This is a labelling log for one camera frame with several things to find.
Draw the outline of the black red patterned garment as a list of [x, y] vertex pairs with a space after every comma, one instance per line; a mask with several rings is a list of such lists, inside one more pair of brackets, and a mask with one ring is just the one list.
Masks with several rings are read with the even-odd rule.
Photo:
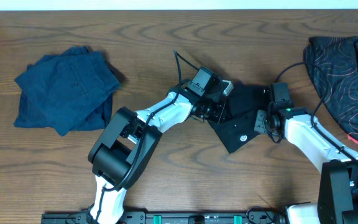
[[358, 36], [311, 37], [303, 60], [326, 109], [358, 143]]

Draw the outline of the black Sydro t-shirt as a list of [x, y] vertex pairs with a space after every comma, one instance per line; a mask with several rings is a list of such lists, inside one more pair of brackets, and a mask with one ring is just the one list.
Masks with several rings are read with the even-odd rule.
[[269, 88], [263, 85], [234, 84], [219, 123], [209, 122], [228, 153], [236, 152], [259, 135], [254, 130], [257, 113], [269, 104]]

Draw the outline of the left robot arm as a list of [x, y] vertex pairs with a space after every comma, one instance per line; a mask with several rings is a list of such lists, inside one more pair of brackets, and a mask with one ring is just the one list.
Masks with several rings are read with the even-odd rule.
[[191, 116], [220, 122], [232, 89], [232, 82], [201, 67], [193, 79], [180, 80], [155, 105], [117, 110], [88, 154], [96, 197], [87, 223], [117, 223], [124, 213], [127, 190], [143, 173], [162, 134]]

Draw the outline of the folded navy blue shorts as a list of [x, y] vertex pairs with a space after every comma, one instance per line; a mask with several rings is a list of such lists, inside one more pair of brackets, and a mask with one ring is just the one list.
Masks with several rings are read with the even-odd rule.
[[15, 82], [21, 88], [17, 128], [69, 131], [104, 129], [112, 114], [119, 80], [99, 51], [71, 47], [29, 64]]

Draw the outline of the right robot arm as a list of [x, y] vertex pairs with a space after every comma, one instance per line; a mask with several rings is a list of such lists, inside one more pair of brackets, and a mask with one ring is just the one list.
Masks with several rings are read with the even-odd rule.
[[295, 107], [286, 83], [262, 89], [266, 105], [255, 130], [296, 146], [320, 173], [318, 201], [286, 206], [275, 223], [358, 223], [358, 152], [336, 139], [306, 108]]

